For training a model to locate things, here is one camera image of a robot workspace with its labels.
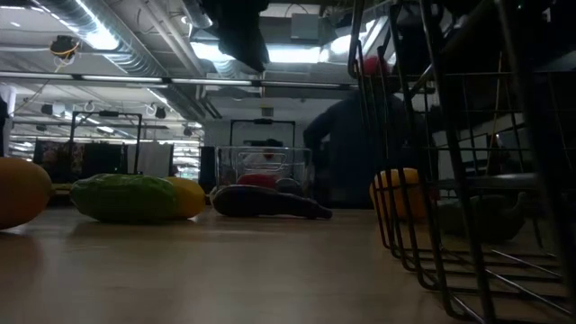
wooden table surface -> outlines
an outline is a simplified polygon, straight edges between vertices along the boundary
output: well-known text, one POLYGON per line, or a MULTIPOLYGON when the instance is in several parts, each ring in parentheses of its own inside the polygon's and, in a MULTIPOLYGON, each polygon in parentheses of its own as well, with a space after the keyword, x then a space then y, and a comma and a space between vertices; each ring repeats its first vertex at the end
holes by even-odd
POLYGON ((332 220, 122 226, 73 209, 0 232, 2 324, 456 323, 380 244, 332 220))

dark jacket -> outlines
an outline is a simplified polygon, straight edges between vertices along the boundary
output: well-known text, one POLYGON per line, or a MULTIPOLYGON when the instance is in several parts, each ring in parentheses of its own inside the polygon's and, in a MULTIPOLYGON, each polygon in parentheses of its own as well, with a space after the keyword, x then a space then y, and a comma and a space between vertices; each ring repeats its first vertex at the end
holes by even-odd
MULTIPOLYGON (((313 156, 318 155, 322 139, 327 135, 330 136, 329 173, 332 200, 344 199, 346 203, 368 203, 368 188, 374 179, 378 165, 382 167, 390 165, 391 168, 418 167, 419 153, 412 147, 409 140, 404 103, 396 96, 391 97, 391 102, 397 136, 396 138, 392 135, 389 137, 387 159, 383 159, 382 154, 376 154, 379 152, 374 145, 374 136, 369 143, 362 123, 360 110, 362 102, 359 92, 354 92, 347 99, 329 107, 304 131, 304 143, 312 150, 313 156), (400 154, 394 143, 400 145, 400 154)), ((416 114, 416 129, 420 141, 427 145, 426 126, 420 114, 416 114)), ((437 155, 433 157, 433 160, 435 161, 433 168, 436 171, 434 175, 427 175, 428 177, 437 177, 437 155)))

metal wire rack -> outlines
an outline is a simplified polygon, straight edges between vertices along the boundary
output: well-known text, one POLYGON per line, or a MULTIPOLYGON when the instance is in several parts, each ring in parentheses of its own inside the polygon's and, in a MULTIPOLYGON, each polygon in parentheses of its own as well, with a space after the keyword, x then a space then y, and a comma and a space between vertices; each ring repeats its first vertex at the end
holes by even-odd
POLYGON ((384 49, 389 41, 398 48, 396 20, 402 1, 387 3, 390 30, 378 49, 379 73, 365 73, 362 43, 357 37, 359 28, 355 28, 362 19, 362 0, 355 1, 348 61, 348 72, 358 80, 364 99, 361 111, 376 171, 371 190, 376 195, 373 202, 383 246, 416 275, 423 288, 438 293, 446 313, 455 319, 479 323, 574 322, 576 247, 570 206, 573 149, 566 136, 571 107, 559 103, 556 87, 576 81, 576 73, 532 70, 520 54, 512 1, 482 1, 460 32, 440 49, 432 32, 433 1, 419 0, 431 64, 422 76, 407 76, 405 58, 398 55, 397 73, 391 75, 385 68, 384 49), (446 73, 444 58, 454 55, 459 43, 490 10, 498 13, 505 44, 500 62, 506 62, 505 68, 490 73, 446 73), (432 96, 440 107, 438 115, 444 126, 440 132, 445 135, 445 146, 433 141, 428 125, 433 117, 430 95, 421 94, 421 111, 415 110, 409 100, 432 78, 436 89, 432 96), (490 109, 475 109, 467 96, 468 84, 476 79, 491 79, 496 85, 497 99, 490 109), (399 83, 403 94, 403 124, 394 122, 398 112, 392 109, 392 83, 399 83), (425 117, 426 142, 417 134, 419 114, 425 117), (487 142, 479 146, 475 139, 479 134, 471 122, 478 115, 493 118, 494 122, 508 117, 513 145, 496 145, 495 135, 500 131, 494 128, 488 131, 487 142), (383 163, 391 149, 400 154, 399 143, 392 142, 400 129, 409 130, 409 142, 421 157, 416 167, 417 184, 408 184, 404 166, 383 163), (452 176, 439 180, 429 170, 437 167, 431 163, 437 159, 435 154, 442 157, 443 152, 452 176), (505 154, 517 158, 517 172, 502 174, 500 170, 499 175, 492 175, 491 161, 505 154), (392 172, 398 173, 399 185, 392 183, 392 172), (414 216, 410 198, 414 190, 427 197, 422 200, 424 223, 414 216), (482 235, 486 229, 479 226, 479 202, 486 201, 489 195, 520 192, 535 197, 535 204, 522 211, 527 220, 522 230, 507 243, 486 242, 482 235), (464 238, 448 236, 442 230, 443 200, 428 199, 438 193, 445 198, 457 197, 464 238), (399 217, 399 210, 405 211, 404 219, 399 217))

person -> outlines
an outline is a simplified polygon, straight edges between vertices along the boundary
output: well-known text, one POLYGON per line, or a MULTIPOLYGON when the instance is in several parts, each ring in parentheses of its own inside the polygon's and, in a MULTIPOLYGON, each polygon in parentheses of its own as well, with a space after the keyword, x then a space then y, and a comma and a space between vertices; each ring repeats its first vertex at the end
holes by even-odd
MULTIPOLYGON (((368 58, 364 62, 364 73, 376 75, 380 71, 378 58, 368 58)), ((347 99, 330 106, 324 113, 319 115, 304 131, 304 145, 312 151, 313 157, 321 156, 320 145, 322 140, 329 135, 329 187, 330 200, 334 207, 370 208, 372 206, 368 188, 374 180, 376 165, 417 168, 421 158, 421 150, 413 148, 409 139, 407 127, 407 115, 404 102, 392 93, 398 91, 400 85, 396 82, 390 85, 391 109, 394 112, 394 124, 396 125, 397 137, 389 137, 391 147, 388 148, 388 159, 377 160, 381 154, 374 154, 375 146, 369 143, 365 126, 362 121, 361 105, 362 94, 360 91, 353 92, 347 99), (400 154, 393 146, 400 145, 400 154)), ((384 93, 381 86, 374 89, 376 104, 384 103, 384 93)), ((416 132, 421 143, 428 144, 424 117, 415 114, 416 132)), ((433 175, 427 177, 437 178, 437 153, 434 152, 432 161, 433 175)))

green melon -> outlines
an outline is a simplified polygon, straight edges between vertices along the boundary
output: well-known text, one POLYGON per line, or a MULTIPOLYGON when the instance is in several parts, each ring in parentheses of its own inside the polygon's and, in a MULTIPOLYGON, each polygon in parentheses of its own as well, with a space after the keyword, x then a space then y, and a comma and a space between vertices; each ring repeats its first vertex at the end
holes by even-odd
POLYGON ((147 175, 95 175, 74 183, 72 202, 84 215, 103 222, 158 223, 176 213, 176 190, 147 175))

